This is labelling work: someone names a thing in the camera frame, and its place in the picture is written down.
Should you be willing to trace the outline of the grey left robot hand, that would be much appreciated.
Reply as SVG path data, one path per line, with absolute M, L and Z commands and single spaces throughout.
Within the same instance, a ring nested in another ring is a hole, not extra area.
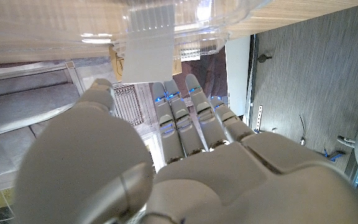
M 31 145 L 15 186 L 16 223 L 358 223 L 358 191 L 319 154 L 257 134 L 196 77 L 198 128 L 172 80 L 153 85 L 165 166 L 112 115 L 97 79 Z

